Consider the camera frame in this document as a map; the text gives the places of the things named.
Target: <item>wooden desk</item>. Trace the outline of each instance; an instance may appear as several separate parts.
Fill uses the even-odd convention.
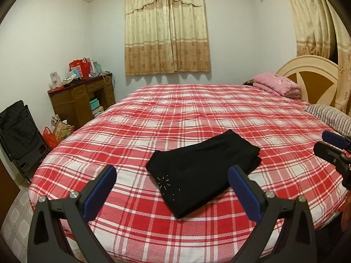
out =
[[[90,100],[97,98],[104,110],[115,104],[112,74],[89,78],[59,91],[48,92],[55,114],[77,130],[94,118]]]

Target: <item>beige floral curtain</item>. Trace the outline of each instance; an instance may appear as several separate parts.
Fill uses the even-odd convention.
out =
[[[351,117],[351,38],[340,17],[328,2],[333,17],[338,45],[338,88],[335,108]]]
[[[312,54],[329,59],[334,52],[335,32],[326,0],[289,0],[293,14],[297,56]]]
[[[125,70],[210,71],[204,0],[127,0]]]

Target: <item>box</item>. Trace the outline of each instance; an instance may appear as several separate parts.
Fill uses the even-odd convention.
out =
[[[98,99],[94,99],[90,101],[90,107],[92,111],[98,108],[99,106],[100,106],[100,103]]]
[[[96,117],[97,117],[99,114],[101,114],[103,111],[104,111],[104,108],[103,108],[103,107],[98,107],[98,108],[96,108],[95,110],[93,110],[94,118],[96,118]]]
[[[51,73],[50,77],[51,77],[52,89],[59,88],[62,86],[61,77],[58,76],[57,72]]]

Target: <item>headboard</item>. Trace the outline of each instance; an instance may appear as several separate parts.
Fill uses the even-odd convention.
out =
[[[316,55],[302,55],[286,63],[277,75],[301,86],[302,100],[311,104],[335,105],[338,65]]]

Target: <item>teal box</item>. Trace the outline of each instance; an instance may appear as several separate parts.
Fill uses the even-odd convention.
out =
[[[99,100],[98,99],[91,100],[90,107],[91,107],[92,111],[95,110],[96,108],[100,107]]]

